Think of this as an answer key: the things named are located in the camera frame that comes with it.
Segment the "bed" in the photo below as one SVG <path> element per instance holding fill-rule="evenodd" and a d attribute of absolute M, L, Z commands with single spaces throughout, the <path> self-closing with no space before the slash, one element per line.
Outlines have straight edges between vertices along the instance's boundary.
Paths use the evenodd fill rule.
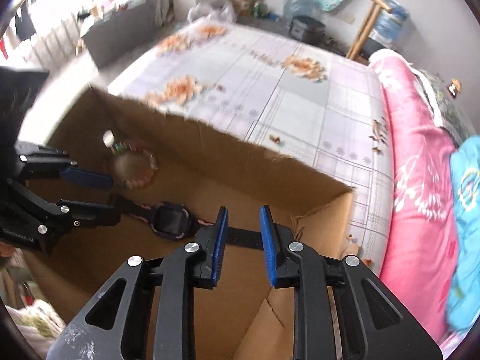
<path fill-rule="evenodd" d="M 198 20 L 181 33 L 195 39 L 202 25 Z M 281 66 L 291 55 L 319 61 L 326 78 L 311 82 L 292 74 Z M 155 48 L 149 50 L 108 89 L 142 101 L 184 76 L 222 90 L 199 94 L 182 106 L 153 107 L 293 156 L 354 188 L 345 237 L 351 235 L 359 256 L 379 274 L 389 236 L 393 173 L 388 118 L 375 72 L 295 40 L 229 24 L 224 36 L 181 52 L 159 56 Z"/>

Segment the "beaded bracelet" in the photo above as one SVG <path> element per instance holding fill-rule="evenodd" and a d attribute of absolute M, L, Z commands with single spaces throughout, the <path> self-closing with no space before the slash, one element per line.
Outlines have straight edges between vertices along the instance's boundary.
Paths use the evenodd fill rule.
<path fill-rule="evenodd" d="M 107 142 L 105 142 L 105 144 L 107 147 L 110 148 L 114 156 L 119 156 L 126 152 L 133 152 L 139 155 L 144 155 L 149 160 L 149 169 L 136 179 L 121 180 L 119 184 L 122 187 L 128 188 L 128 189 L 141 188 L 152 181 L 153 175 L 155 174 L 155 171 L 157 171 L 158 169 L 158 165 L 157 165 L 157 159 L 155 158 L 154 154 L 151 151 L 143 149 L 137 144 L 128 143 L 128 142 L 116 142 L 114 144 L 111 144 L 111 143 L 107 144 Z"/>

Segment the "cardboard box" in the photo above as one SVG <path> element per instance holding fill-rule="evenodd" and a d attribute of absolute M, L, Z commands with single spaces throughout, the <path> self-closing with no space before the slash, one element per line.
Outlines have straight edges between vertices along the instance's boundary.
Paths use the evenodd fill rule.
<path fill-rule="evenodd" d="M 256 231 L 259 208 L 269 204 L 274 221 L 290 227 L 297 239 L 320 254 L 340 258 L 353 198 L 344 184 L 203 123 L 92 88 L 66 114 L 49 145 L 68 150 L 81 167 L 101 171 L 110 154 L 102 142 L 106 130 L 148 142 L 157 156 L 153 184 L 119 191 L 126 197 L 147 204 L 183 203 L 207 221 L 215 221 L 224 205 L 230 226 Z M 32 181 L 31 189 L 51 202 L 107 201 L 107 192 L 61 180 Z M 115 227 L 74 228 L 52 256 L 27 253 L 26 261 L 45 296 L 69 322 L 130 256 L 152 259 L 180 245 L 125 217 Z M 218 287 L 195 290 L 197 358 L 291 359 L 293 304 L 291 289 L 270 287 L 261 251 L 227 245 Z"/>

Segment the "pink blanket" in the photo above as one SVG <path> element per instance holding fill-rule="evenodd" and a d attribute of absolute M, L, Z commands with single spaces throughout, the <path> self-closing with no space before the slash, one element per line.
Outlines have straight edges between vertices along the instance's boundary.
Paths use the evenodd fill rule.
<path fill-rule="evenodd" d="M 401 57 L 386 52 L 371 67 L 383 85 L 394 147 L 394 211 L 380 278 L 440 342 L 458 255 L 449 162 L 455 148 L 435 127 Z"/>

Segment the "silver screw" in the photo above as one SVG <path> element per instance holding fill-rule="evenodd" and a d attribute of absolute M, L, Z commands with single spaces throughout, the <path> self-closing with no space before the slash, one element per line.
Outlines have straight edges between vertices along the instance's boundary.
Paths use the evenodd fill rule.
<path fill-rule="evenodd" d="M 45 233 L 47 232 L 47 226 L 45 226 L 45 225 L 40 225 L 40 226 L 38 227 L 38 232 L 39 232 L 40 234 L 45 234 Z"/>
<path fill-rule="evenodd" d="M 127 263 L 129 266 L 139 266 L 142 263 L 142 257 L 140 256 L 131 256 Z"/>
<path fill-rule="evenodd" d="M 347 256 L 345 262 L 348 266 L 357 266 L 360 264 L 360 260 L 357 256 Z"/>
<path fill-rule="evenodd" d="M 185 245 L 185 251 L 189 253 L 193 253 L 194 251 L 197 251 L 200 249 L 200 245 L 197 244 L 196 242 L 190 242 Z"/>
<path fill-rule="evenodd" d="M 289 245 L 289 249 L 291 251 L 302 251 L 303 250 L 303 244 L 300 243 L 300 242 L 292 242 L 290 245 Z"/>

